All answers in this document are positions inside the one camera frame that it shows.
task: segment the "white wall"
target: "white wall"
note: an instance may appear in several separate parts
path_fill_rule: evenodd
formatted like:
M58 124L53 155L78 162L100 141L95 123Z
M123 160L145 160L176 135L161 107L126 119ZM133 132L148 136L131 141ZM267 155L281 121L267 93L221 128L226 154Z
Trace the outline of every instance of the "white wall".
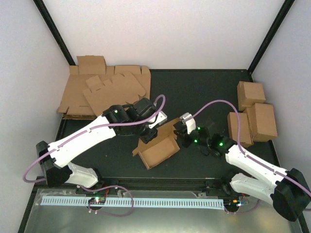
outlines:
M311 187L311 1L298 0L256 68L267 101L275 107L281 165L303 172ZM305 213L311 228L311 213Z
M45 0L72 56L150 68L248 68L284 0Z
M35 145L55 139L68 64L31 0L0 3L0 231L17 232L33 187ZM37 167L29 178L40 174Z

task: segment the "black table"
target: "black table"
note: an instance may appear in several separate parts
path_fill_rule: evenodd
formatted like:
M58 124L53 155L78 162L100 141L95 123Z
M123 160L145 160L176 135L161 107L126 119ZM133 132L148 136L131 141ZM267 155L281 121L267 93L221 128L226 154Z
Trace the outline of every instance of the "black table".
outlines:
M237 85L239 81L251 82L246 70L151 70L151 100L158 95L166 96L164 112L168 120L180 117L186 112L194 114L209 101L224 99L238 106ZM217 103L196 118L204 123L213 120L218 129L228 135L227 115L233 112L229 105ZM61 139L89 124L87 120L63 120L57 139ZM230 170L239 168L211 156L204 156L195 145L182 148L168 160L147 170L132 151L138 143L137 136L114 137L97 144L76 157L73 162L84 167L96 167L105 178L123 181L138 179L152 182L158 179L177 181L206 178L221 178ZM271 142L256 142L249 150L269 163L278 165Z

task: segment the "cardboard box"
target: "cardboard box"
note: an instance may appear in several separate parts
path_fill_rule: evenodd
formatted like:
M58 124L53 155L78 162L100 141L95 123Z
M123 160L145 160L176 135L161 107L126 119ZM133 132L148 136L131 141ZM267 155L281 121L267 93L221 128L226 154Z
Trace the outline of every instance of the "cardboard box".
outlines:
M239 111L251 107L254 103L264 103L266 98L261 83L249 83L240 81L237 87Z
M247 148L254 144L252 135L250 132L250 126L248 124L247 114L239 113L241 120L241 134L240 141L244 148ZM238 119L236 113L229 113L228 117L229 137L235 141L238 141Z
M146 95L145 89L128 71L124 75L113 75L104 82L99 76L94 76L87 79L86 83L89 88L82 92L97 117L111 105L133 104Z
M157 137L149 143L144 144L141 140L138 141L137 148L133 150L133 156L139 154L147 169L157 166L180 150L176 143L177 136L174 134L173 126L178 121L179 118L176 118L160 126L157 129Z
M246 108L244 113L247 113L254 142L267 142L277 137L272 105L255 103L252 107Z
M82 93L83 90L88 89L86 81L96 75L98 75L102 82L105 82L106 80L110 80L115 74L123 74L128 69L134 72L135 78L145 89L145 95L143 97L150 98L151 74L148 67L106 66L103 56L78 56L77 59L79 62L78 66L69 66L70 75L60 106L57 109L58 113L63 114L64 119L96 118L96 115Z

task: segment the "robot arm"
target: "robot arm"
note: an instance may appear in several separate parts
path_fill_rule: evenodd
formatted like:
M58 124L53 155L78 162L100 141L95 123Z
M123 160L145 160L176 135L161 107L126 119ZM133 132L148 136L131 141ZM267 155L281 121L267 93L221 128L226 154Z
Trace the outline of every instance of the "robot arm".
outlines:
M89 188L95 185L101 177L98 171L75 165L71 160L96 144L117 135L136 134L144 143L148 143L157 136L155 126L167 120L163 112L144 124L115 127L103 125L141 121L151 117L156 111L154 104L146 98L142 98L134 105L113 105L72 135L50 144L44 141L38 143L36 150L39 157L53 150L41 162L48 186L56 187L63 183L72 183Z
M176 126L175 133L183 139L183 146L192 143L207 147L209 153L215 157L225 157L226 161L237 166L255 177L247 177L241 173L235 175L230 185L237 193L245 193L273 205L274 209L289 221L296 221L311 199L307 193L295 184L287 181L278 173L294 179L300 185L310 190L303 174L292 169L270 164L251 152L242 148L230 138L215 132L211 124L198 127L191 114L186 113L180 117L182 126Z

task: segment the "cable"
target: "cable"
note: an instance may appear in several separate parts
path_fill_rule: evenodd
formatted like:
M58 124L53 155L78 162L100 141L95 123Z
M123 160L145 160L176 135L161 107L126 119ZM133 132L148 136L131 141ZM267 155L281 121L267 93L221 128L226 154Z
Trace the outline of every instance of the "cable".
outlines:
M225 207L224 207L224 208L225 208L225 211L226 211L228 214L241 215L241 214L250 213L250 212L256 210L256 209L259 207L259 204L260 204L260 200L258 199L256 205L255 205L253 208L251 208L250 210L244 211L244 212L230 212L230 211L228 211Z
M90 202L88 204L88 210L89 211L93 211L95 213L100 213L100 214L104 214L104 215L108 215L108 216L113 216L113 217L126 217L126 216L129 216L131 213L133 213L134 211L134 199L133 199L133 196L131 194L131 192L129 190L127 190L126 188L122 187L122 186L119 186L119 185L111 185L111 186L106 186L106 187L103 187L103 188L99 188L99 189L88 189L88 188L85 188L83 186L80 186L83 190L87 191L87 192L99 192L99 191L102 191L102 190L105 190L105 189L110 189L110 188L120 188L120 189L123 189L125 192L128 193L128 195L130 196L131 198L131 208L130 210L126 213L126 214L123 214L123 215L116 215L116 214L112 214L112 213L108 213L108 212L105 212L105 211L98 211L98 210L92 210L90 208L90 205L93 203L93 202Z
M214 100L214 101L211 101L211 102L207 103L206 105L204 105L199 111L197 111L197 112L192 116L192 118L195 118L200 112L202 112L202 111L203 111L205 108L207 108L208 106L210 106L210 105L212 105L212 104L214 104L214 103L218 103L218 102L222 102L222 103L226 103L226 104L230 105L230 106L233 108L234 112L236 113L237 119L238 119L238 141L237 141L237 142L238 142L238 147L239 147L241 153L242 153L243 155L245 155L245 152L243 151L242 146L241 146L241 142L240 142L241 120L240 120L240 116L239 116L238 110L234 107L234 105L233 105L232 103L230 103L230 102L228 102L228 101L226 101L226 100ZM293 180L292 178L290 178L290 177L288 177L288 176L285 176L285 175L281 174L281 173L278 172L278 171L274 171L274 169L268 167L267 165L263 164L262 162L258 161L257 159L251 157L251 156L248 155L248 154L246 155L246 157L249 158L249 159L251 159L251 160L254 161L255 163L257 163L257 164L263 166L263 167L266 168L267 170L269 170L269 171L271 171L271 172L273 172L273 173L275 173L275 174L277 174L277 175L280 175L281 177L283 177L283 178L289 180L290 182L292 182L293 184L297 185L299 188L301 188L303 191L305 191L305 192L310 196L310 198L311 198L311 192L310 192L309 190L307 190L304 186L302 186L301 184L299 184L297 181Z
M112 124L103 124L103 125L97 125L97 126L93 126L90 128L90 130L94 130L94 129L98 129L98 128L101 128L101 127L106 127L106 126L109 126L109 127L112 127L112 126L133 126L133 125L139 125L139 124L143 124L149 120L151 120L152 118L154 118L155 116L157 116L163 109L164 107L164 104L165 104L165 96L164 95L159 95L156 99L155 99L155 103L157 103L157 101L162 98L162 103L159 107L159 109L154 113L152 114L152 116L144 119L144 120L140 120L140 121L136 121L136 122L129 122L129 123L112 123ZM87 130L84 130L78 134L76 134L75 136L72 136L71 138L69 138L68 140L66 140L65 142L63 142L62 144L60 144L58 146L58 148L61 148L63 147L64 145L66 145L68 142L72 141L73 139L85 134L87 132ZM50 154L52 154L54 151L56 151L56 149L52 149L51 151L43 154L42 156L40 156L38 159L36 159L28 168L27 170L25 171L25 173L23 174L23 180L24 182L26 183L36 183L36 182L41 182L41 181L44 181L45 178L42 178L42 179L39 179L39 180L34 180L34 181L31 181L31 180L28 180L26 178L28 172L37 164L39 163L40 161L42 161L44 158L46 158L47 156L49 156Z

